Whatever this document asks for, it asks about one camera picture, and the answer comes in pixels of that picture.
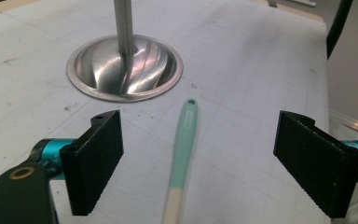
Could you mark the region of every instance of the shiny metal base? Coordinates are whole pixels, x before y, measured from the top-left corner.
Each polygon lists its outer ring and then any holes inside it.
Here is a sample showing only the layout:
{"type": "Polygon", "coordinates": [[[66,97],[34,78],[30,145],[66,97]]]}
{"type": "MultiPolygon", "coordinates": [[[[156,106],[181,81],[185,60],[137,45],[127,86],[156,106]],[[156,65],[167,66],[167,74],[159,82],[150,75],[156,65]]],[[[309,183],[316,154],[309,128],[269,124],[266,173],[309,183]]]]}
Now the shiny metal base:
{"type": "Polygon", "coordinates": [[[99,38],[71,56],[67,75],[86,94],[113,102],[136,102],[173,87],[183,72],[179,54],[157,39],[134,35],[133,54],[121,54],[117,36],[99,38]]]}

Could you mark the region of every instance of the table surface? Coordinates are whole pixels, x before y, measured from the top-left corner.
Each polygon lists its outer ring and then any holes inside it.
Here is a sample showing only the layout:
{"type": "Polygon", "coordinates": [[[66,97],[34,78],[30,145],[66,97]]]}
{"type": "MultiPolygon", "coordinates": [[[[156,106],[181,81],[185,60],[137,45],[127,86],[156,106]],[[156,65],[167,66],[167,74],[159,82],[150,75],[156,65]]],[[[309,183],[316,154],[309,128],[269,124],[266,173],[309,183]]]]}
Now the table surface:
{"type": "Polygon", "coordinates": [[[160,223],[184,101],[199,122],[181,223],[327,223],[273,156],[279,111],[327,130],[325,24],[246,0],[135,0],[134,33],[169,43],[185,70],[140,103],[98,101],[65,74],[70,55],[116,33],[113,1],[50,0],[0,13],[0,174],[40,139],[77,138],[119,109],[125,154],[87,217],[50,181],[61,223],[160,223]]]}

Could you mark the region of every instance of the black rubber pad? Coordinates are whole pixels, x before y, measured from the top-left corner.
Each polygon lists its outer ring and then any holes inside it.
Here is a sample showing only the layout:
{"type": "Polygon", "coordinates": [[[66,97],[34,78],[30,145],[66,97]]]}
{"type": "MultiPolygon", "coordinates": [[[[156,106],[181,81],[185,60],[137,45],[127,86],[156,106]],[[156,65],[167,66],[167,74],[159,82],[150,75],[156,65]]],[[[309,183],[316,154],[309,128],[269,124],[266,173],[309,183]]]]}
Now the black rubber pad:
{"type": "Polygon", "coordinates": [[[123,155],[119,111],[94,117],[80,138],[60,150],[72,214],[86,216],[123,155]]]}
{"type": "Polygon", "coordinates": [[[274,155],[329,217],[345,217],[358,180],[358,149],[305,116],[281,111],[274,155]]]}

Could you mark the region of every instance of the teal spatula handle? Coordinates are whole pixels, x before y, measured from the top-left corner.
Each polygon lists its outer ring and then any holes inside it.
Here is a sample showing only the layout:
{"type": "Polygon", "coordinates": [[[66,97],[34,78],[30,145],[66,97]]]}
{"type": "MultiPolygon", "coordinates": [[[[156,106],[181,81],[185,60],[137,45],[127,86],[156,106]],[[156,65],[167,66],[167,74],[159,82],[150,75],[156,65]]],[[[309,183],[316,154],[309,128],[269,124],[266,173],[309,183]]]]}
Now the teal spatula handle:
{"type": "Polygon", "coordinates": [[[185,185],[187,166],[196,134],[198,108],[197,101],[192,98],[187,99],[182,107],[176,131],[170,188],[182,189],[185,185]]]}

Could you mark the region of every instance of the metal rod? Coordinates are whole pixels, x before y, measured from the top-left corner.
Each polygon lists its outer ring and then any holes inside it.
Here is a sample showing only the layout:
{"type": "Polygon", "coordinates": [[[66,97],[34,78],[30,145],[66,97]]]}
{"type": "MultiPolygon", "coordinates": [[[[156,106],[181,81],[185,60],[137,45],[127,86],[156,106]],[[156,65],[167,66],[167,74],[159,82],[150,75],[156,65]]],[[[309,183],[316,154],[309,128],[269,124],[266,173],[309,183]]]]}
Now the metal rod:
{"type": "Polygon", "coordinates": [[[131,0],[115,0],[118,50],[121,54],[132,54],[131,0]]]}

